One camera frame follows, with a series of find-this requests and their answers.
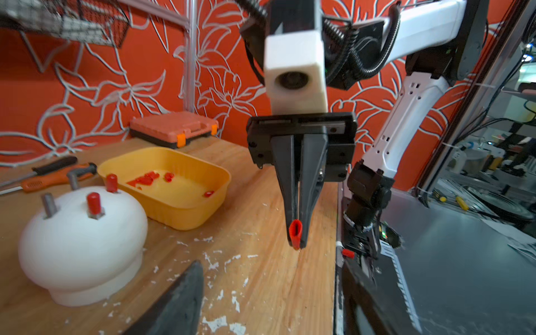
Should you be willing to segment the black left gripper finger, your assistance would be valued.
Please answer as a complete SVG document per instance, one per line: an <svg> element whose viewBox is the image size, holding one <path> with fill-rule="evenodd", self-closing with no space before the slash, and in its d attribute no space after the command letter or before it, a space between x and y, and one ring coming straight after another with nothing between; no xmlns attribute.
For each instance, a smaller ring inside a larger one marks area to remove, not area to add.
<svg viewBox="0 0 536 335"><path fill-rule="evenodd" d="M203 297L203 267L196 260L124 333L196 334Z"/></svg>

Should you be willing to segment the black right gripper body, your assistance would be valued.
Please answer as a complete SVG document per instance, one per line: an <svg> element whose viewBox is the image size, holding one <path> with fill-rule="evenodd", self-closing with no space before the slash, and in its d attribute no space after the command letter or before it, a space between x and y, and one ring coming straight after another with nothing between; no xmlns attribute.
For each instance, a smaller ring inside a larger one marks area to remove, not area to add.
<svg viewBox="0 0 536 335"><path fill-rule="evenodd" d="M324 182L343 181L353 162L357 119L353 113L287 114L251 117L247 123L247 143L252 161L259 167L275 164L270 140L294 138L295 171L300 176L305 135L327 136L326 161L321 164Z"/></svg>

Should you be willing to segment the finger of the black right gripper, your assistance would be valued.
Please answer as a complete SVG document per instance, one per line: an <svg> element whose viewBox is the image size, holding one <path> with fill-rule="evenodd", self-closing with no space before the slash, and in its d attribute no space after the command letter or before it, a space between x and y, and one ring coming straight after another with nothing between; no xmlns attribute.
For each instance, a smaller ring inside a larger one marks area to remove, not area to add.
<svg viewBox="0 0 536 335"><path fill-rule="evenodd" d="M302 224L300 248L306 248L315 204L322 190L322 169L326 163L328 136L306 134L301 144L299 220Z"/></svg>
<svg viewBox="0 0 536 335"><path fill-rule="evenodd" d="M290 237L288 228L295 219L298 219L297 205L297 187L298 181L296 177L296 157L295 157L295 141L293 135L274 136L270 140L272 148L273 165L276 169L276 176L279 181L281 195L283 197L286 233L288 243Z"/></svg>

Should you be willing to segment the red screw protection sleeve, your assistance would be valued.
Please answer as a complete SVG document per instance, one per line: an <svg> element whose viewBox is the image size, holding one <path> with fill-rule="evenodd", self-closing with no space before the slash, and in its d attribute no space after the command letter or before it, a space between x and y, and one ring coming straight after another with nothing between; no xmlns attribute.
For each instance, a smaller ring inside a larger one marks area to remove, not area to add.
<svg viewBox="0 0 536 335"><path fill-rule="evenodd" d="M87 195L88 216L92 219L99 219L104 215L101 206L101 197L97 192L92 192Z"/></svg>

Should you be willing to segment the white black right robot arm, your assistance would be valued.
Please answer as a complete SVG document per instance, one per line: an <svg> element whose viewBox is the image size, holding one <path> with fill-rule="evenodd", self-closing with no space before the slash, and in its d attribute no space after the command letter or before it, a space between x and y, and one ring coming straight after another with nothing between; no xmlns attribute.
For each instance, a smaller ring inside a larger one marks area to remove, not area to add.
<svg viewBox="0 0 536 335"><path fill-rule="evenodd" d="M325 15L319 1L240 1L249 64L271 113L251 117L247 143L260 168L275 167L288 243L308 243L315 205L327 182L346 181L346 220L356 251L380 251L380 217L399 163L429 111L475 67L484 45L487 1L395 2L388 16L356 24ZM357 117L331 113L329 88L348 90L405 59L406 76L379 136L354 163Z"/></svg>

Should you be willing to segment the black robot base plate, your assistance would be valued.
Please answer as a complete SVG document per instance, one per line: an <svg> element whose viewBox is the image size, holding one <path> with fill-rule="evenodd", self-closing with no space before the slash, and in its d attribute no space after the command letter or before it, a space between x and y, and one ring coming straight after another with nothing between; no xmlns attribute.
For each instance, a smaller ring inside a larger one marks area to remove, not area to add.
<svg viewBox="0 0 536 335"><path fill-rule="evenodd" d="M396 193L377 258L339 256L336 334L534 334L535 239Z"/></svg>

